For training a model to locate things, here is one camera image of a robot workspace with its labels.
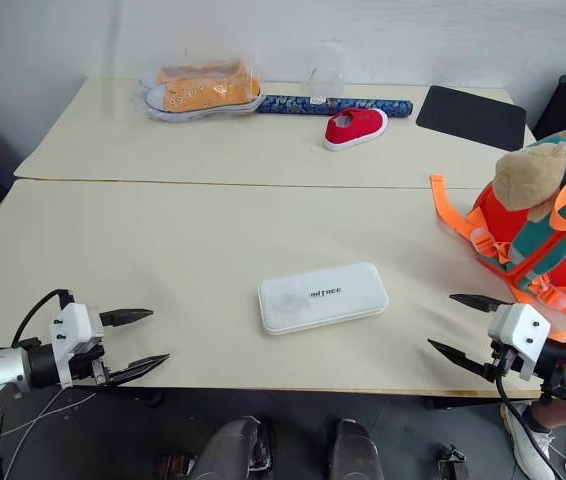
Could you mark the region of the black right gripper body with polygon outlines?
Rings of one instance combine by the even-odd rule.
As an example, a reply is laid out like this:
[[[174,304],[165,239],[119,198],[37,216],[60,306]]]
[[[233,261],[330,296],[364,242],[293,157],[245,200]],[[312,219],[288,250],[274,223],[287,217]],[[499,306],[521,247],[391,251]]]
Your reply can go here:
[[[507,376],[510,371],[521,372],[523,359],[518,350],[497,340],[492,340],[490,346],[493,361],[484,364],[482,373],[484,379],[494,383],[497,378]]]

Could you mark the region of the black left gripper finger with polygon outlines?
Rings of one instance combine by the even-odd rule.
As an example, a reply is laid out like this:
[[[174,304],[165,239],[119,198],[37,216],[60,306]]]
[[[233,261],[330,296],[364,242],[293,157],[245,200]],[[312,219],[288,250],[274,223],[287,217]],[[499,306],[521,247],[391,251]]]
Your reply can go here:
[[[144,308],[116,309],[99,314],[103,326],[120,327],[137,322],[153,315],[154,312]]]
[[[169,358],[169,354],[161,354],[134,361],[122,370],[109,372],[107,385],[119,386],[137,380],[160,366]]]

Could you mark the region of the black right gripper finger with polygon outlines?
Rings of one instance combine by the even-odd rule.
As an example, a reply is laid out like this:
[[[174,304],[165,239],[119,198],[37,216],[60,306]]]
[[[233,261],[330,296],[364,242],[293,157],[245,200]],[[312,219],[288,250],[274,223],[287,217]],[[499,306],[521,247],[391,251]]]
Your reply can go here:
[[[509,302],[484,295],[457,293],[451,294],[449,298],[467,307],[486,313],[496,312],[501,306],[509,305]]]
[[[428,339],[428,343],[453,364],[482,377],[488,382],[494,381],[494,366],[492,364],[481,364],[473,361],[464,352],[432,339]]]

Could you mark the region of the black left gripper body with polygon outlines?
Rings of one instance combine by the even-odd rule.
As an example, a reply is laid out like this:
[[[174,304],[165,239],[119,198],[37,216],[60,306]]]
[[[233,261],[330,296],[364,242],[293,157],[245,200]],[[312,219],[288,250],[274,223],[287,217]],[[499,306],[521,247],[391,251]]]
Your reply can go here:
[[[110,373],[105,365],[103,343],[104,327],[113,325],[113,312],[97,312],[87,309],[77,321],[76,341],[69,360],[73,380],[92,377],[97,385],[110,382]]]

